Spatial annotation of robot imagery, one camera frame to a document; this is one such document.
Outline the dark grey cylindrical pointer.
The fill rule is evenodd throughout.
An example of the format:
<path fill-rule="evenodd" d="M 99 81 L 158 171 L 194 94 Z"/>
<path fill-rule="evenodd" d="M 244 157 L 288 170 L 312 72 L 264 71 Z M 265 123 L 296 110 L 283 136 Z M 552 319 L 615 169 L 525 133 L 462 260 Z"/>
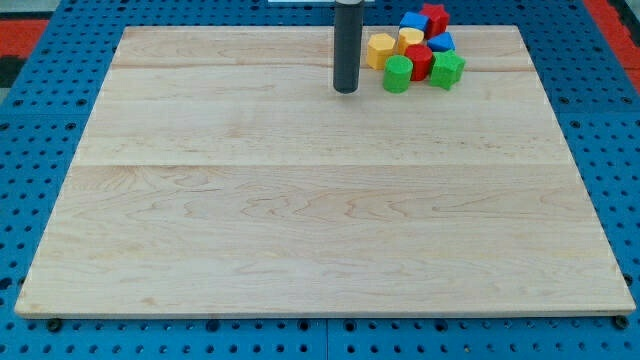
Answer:
<path fill-rule="evenodd" d="M 357 90 L 362 37 L 362 1 L 337 0 L 334 6 L 333 87 L 342 94 Z"/>

